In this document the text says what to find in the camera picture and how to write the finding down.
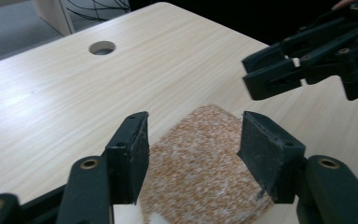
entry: black cable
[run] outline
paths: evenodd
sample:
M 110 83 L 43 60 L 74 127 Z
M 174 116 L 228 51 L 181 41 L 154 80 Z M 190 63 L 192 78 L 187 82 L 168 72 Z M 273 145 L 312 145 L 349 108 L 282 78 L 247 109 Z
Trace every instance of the black cable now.
M 92 21 L 99 21 L 99 22 L 103 22 L 103 21 L 109 21 L 108 19 L 103 19 L 100 17 L 100 14 L 98 13 L 98 10 L 102 10 L 102 9 L 120 9 L 120 10 L 124 10 L 125 13 L 128 13 L 130 10 L 130 7 L 127 6 L 127 4 L 125 4 L 122 0 L 119 0 L 125 7 L 123 7 L 117 0 L 115 0 L 115 2 L 119 5 L 119 7 L 110 7 L 107 5 L 104 5 L 100 2 L 97 2 L 96 0 L 92 0 L 92 3 L 94 5 L 94 7 L 81 7 L 77 4 L 75 4 L 74 2 L 72 2 L 71 0 L 68 0 L 68 2 L 72 5 L 74 5 L 75 7 L 81 8 L 81 9 L 86 9 L 86 10 L 93 10 L 95 11 L 97 17 L 93 17 L 93 16 L 89 16 L 89 15 L 85 15 L 76 11 L 73 11 L 72 9 L 70 9 L 69 7 L 67 8 L 69 11 L 71 11 L 72 13 L 74 13 L 75 15 L 82 17 L 84 19 L 87 20 L 92 20 Z
M 131 8 L 129 5 L 127 5 L 125 2 L 123 2 L 122 0 L 118 0 L 120 3 L 122 3 L 124 5 L 124 7 L 126 8 Z
M 97 2 L 96 0 L 92 0 L 92 1 L 95 2 L 96 4 L 102 6 L 102 7 L 110 7 L 110 6 L 104 5 L 104 4 L 102 4 L 102 3 L 99 3 L 99 2 Z M 126 7 L 122 7 L 121 4 L 119 4 L 119 3 L 117 3 L 117 4 L 118 4 L 118 5 L 120 6 L 120 8 L 123 9 L 126 13 L 129 12 L 129 11 L 128 11 L 128 10 L 130 9 L 129 7 L 126 8 Z
M 75 15 L 79 16 L 79 17 L 82 17 L 84 19 L 87 19 L 87 20 L 91 20 L 91 21 L 98 21 L 99 19 L 96 18 L 96 17 L 91 17 L 91 16 L 88 16 L 88 15 L 84 15 L 84 14 L 81 14 L 81 13 L 78 13 L 78 12 L 75 12 L 73 11 L 72 9 L 70 9 L 69 7 L 67 8 L 68 11 L 71 11 L 72 13 L 74 13 Z
M 98 10 L 97 10 L 97 4 L 95 4 L 94 0 L 92 0 L 92 4 L 94 5 L 95 14 L 97 14 L 98 21 L 100 21 L 100 23 L 101 23 L 102 21 L 101 21 L 101 18 L 100 18 L 100 14 L 98 13 Z
M 72 5 L 74 5 L 75 7 L 81 8 L 81 9 L 86 9 L 86 10 L 95 10 L 95 8 L 93 7 L 80 7 L 79 5 L 75 4 L 74 2 L 72 2 L 71 0 L 68 0 L 68 2 Z M 104 9 L 123 9 L 122 7 L 98 7 L 97 10 L 104 10 Z

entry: floor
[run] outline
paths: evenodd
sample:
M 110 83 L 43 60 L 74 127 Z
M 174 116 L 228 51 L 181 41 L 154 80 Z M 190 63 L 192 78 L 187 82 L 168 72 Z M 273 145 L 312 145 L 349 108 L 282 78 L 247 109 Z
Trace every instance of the floor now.
M 127 0 L 65 0 L 65 4 L 76 31 L 130 12 Z M 38 16 L 32 1 L 0 7 L 0 60 L 59 38 L 63 36 Z

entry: cable hole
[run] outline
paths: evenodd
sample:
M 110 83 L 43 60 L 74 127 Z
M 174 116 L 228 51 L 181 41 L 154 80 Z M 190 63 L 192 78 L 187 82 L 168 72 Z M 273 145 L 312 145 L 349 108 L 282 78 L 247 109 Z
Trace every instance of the cable hole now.
M 116 45 L 110 41 L 100 41 L 89 46 L 89 52 L 94 55 L 106 55 L 115 49 Z

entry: grommet hole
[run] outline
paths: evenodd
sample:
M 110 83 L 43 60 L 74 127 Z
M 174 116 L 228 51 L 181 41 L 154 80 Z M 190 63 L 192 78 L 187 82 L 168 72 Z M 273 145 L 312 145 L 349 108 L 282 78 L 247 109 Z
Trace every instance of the grommet hole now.
M 89 46 L 89 52 L 94 55 L 106 55 L 113 52 L 116 45 L 110 41 L 99 41 Z
M 349 51 L 350 51 L 350 49 L 341 49 L 338 51 L 338 53 L 344 54 L 344 53 L 348 53 Z

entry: light wood desk surface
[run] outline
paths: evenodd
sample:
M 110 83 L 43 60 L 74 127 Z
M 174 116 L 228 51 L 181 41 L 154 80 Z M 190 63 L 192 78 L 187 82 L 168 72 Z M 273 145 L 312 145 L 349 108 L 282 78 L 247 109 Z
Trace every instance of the light wood desk surface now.
M 116 50 L 89 53 L 102 40 Z M 238 118 L 244 110 L 267 115 L 307 146 L 307 156 L 335 157 L 358 176 L 358 100 L 347 101 L 339 79 L 329 78 L 253 101 L 241 60 L 264 47 L 158 3 L 1 61 L 0 193 L 25 203 L 61 186 L 71 165 L 100 155 L 131 113 L 149 112 L 153 145 L 207 104 Z M 118 223 L 138 223 L 120 211 L 127 222 Z M 296 209 L 277 205 L 259 223 L 297 223 Z

